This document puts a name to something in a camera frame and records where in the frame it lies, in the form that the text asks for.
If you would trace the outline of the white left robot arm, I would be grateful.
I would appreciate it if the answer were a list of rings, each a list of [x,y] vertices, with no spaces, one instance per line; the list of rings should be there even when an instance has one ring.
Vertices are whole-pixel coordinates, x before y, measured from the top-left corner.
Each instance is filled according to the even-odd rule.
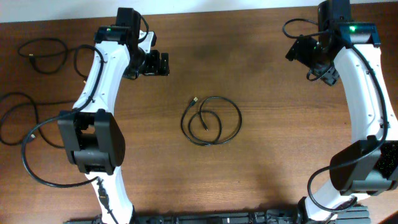
[[[95,34],[85,87],[71,111],[60,112],[58,128],[69,162],[95,190],[102,223],[132,223],[134,206],[127,196],[121,165],[126,143],[114,118],[123,78],[167,76],[168,55],[154,49],[156,34],[132,27],[104,26]]]

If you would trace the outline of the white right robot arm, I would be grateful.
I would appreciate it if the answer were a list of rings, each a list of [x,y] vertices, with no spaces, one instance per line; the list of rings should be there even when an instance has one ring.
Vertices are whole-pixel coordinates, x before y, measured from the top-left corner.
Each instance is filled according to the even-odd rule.
[[[352,143],[324,168],[328,181],[301,199],[295,223],[363,223],[360,200],[397,188],[397,117],[381,68],[375,24],[327,20],[318,32],[296,35],[287,53],[309,69],[311,82],[341,80]]]

